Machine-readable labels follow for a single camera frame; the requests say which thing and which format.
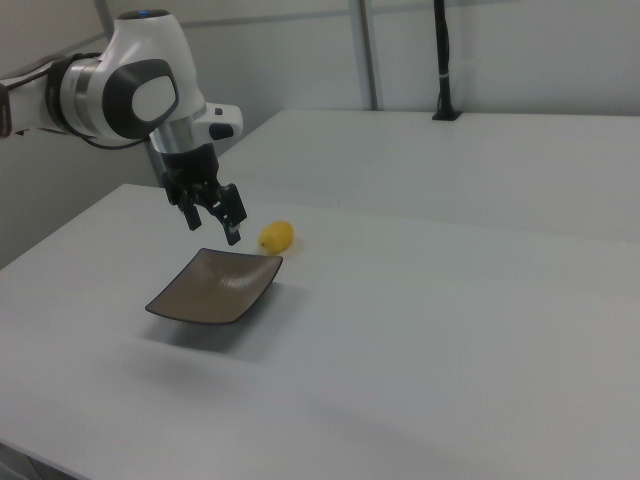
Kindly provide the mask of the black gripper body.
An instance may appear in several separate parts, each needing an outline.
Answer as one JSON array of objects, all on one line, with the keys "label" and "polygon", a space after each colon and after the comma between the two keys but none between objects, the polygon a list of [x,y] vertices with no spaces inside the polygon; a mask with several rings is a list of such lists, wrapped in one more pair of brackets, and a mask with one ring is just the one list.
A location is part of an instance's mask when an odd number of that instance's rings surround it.
[{"label": "black gripper body", "polygon": [[220,184],[218,159],[211,143],[181,153],[162,153],[165,167],[162,184],[169,203],[178,205],[183,197],[195,203],[214,205]]}]

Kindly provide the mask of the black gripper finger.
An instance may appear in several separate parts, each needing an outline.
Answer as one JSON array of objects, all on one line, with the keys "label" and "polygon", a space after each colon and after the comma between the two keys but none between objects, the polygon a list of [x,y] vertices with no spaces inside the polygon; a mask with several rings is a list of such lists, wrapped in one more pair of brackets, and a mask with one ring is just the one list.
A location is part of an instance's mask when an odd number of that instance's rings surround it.
[{"label": "black gripper finger", "polygon": [[230,246],[241,240],[240,225],[247,219],[247,213],[235,184],[205,183],[200,193],[202,206],[222,225],[226,241]]},{"label": "black gripper finger", "polygon": [[188,190],[177,188],[173,193],[173,204],[185,217],[190,231],[194,231],[202,225],[194,196]]}]

